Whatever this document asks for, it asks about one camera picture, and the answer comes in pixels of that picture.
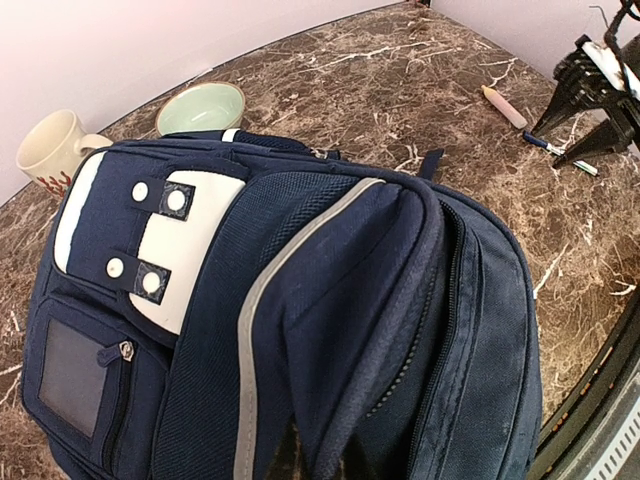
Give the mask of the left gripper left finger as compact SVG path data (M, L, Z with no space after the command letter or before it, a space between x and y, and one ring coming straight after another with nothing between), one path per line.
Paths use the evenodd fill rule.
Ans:
M295 422L290 420L269 466L266 479L302 480L304 478L305 459L299 439L299 431Z

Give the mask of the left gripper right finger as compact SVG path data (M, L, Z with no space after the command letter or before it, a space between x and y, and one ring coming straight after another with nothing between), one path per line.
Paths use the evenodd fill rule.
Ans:
M366 480L368 461L357 436L352 436L340 458L334 475L337 480Z

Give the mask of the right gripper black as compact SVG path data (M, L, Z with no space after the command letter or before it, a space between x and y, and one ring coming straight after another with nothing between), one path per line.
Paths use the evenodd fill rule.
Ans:
M556 88L533 134L545 134L570 117L602 110L607 118L558 157L553 168L577 160L624 152L639 143L639 38L615 54L588 36L553 71Z

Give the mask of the navy blue student backpack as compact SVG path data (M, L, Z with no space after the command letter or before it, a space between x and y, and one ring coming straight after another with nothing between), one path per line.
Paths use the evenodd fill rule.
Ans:
M22 403L74 479L522 479L542 416L513 233L424 176L244 131L122 141L47 240Z

